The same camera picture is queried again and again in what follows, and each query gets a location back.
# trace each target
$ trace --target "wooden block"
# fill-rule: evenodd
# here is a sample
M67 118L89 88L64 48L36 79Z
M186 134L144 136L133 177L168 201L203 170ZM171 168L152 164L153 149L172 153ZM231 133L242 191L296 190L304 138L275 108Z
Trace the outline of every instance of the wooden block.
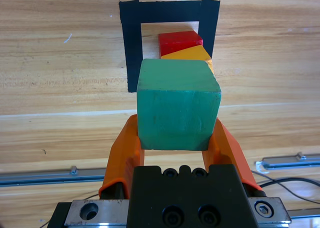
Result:
M207 150L220 101L220 86L205 61L144 59L137 86L142 148Z
M202 38L194 30L162 33L158 35L158 40L160 57L204 44Z
M199 60L205 61L212 73L214 73L214 67L212 65L212 59L206 52L202 45L193 46L187 49L179 50L170 54L161 56L161 59L166 60Z

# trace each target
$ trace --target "green wooden block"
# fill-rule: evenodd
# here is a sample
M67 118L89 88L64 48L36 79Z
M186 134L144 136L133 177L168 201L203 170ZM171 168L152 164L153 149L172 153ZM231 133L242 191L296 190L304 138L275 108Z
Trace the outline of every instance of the green wooden block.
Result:
M220 101L220 86L205 61L144 59L137 86L142 149L207 150Z

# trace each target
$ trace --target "wood grain surface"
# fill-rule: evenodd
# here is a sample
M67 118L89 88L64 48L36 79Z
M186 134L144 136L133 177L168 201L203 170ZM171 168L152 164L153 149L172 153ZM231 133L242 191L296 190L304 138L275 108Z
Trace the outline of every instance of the wood grain surface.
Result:
M0 0L1 173L106 166L112 143L137 108L136 94L127 92L118 1L130 0ZM222 90L218 117L251 169L266 156L319 153L319 0L220 1L212 59ZM144 58L159 57L157 34L197 27L143 24ZM145 159L162 169L203 166L201 153L192 151L150 150ZM320 168L268 175L320 180ZM0 223L40 227L57 202L83 199L100 185L0 188ZM310 184L287 186L320 200ZM319 207L278 185L265 191L287 209ZM295 223L320 226L317 220Z

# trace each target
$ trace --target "wire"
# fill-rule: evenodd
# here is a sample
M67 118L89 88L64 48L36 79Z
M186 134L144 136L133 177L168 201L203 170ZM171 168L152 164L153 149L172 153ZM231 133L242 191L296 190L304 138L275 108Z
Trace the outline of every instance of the wire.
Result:
M272 179L270 176L267 176L265 174L262 174L262 173L259 173L257 171L254 171L254 170L251 170L252 173L258 175L258 176L261 176L261 177L264 177L264 178L267 178L269 179L270 181L276 181L276 179ZM284 189L286 189L289 193L291 193L293 196L301 199L301 200L304 200L306 202L312 202L312 203L315 203L315 204L319 204L320 205L320 202L317 202L317 201L314 201L314 200L311 200L311 199L307 199L307 198L304 198L296 193L294 193L293 191L291 191L288 187L286 187L284 184L281 184L281 183L277 183L278 185L280 185L281 187L283 187Z
M82 199L82 200L88 200L88 199L90 199L90 198L92 198L92 197L96 197L96 196L98 196L99 194L94 194L94 195L91 195L91 196L89 196L89 197L87 197L87 198L84 198L84 199ZM43 227L45 227L47 224L49 224L49 222L50 222L50 220L49 221L47 221L46 223L44 223L42 226L40 226L39 228L43 228Z
M320 183L318 181L313 180L313 179L301 178L301 177L280 178L280 179L276 179L276 180L272 180L267 183L264 183L264 184L260 185L260 187L263 188L263 187L271 186L273 184L278 184L278 183L282 183L282 182L308 182L308 183L311 183L315 186L320 187Z
M89 197L87 197L87 198L84 198L84 199L82 199L82 200L88 200L88 199L90 199L90 198L92 198L92 197L96 197L96 196L98 196L99 194L94 194L94 195L91 195L91 196L89 196Z

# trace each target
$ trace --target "black tape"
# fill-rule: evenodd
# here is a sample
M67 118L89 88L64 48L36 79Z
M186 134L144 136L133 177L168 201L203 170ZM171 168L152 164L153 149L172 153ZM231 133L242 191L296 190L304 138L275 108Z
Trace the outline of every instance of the black tape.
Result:
M196 22L203 47L212 57L218 23L220 1L120 1L128 91L137 92L143 60L141 23Z
M202 0L198 35L203 40L203 48L212 58L219 16L220 1Z

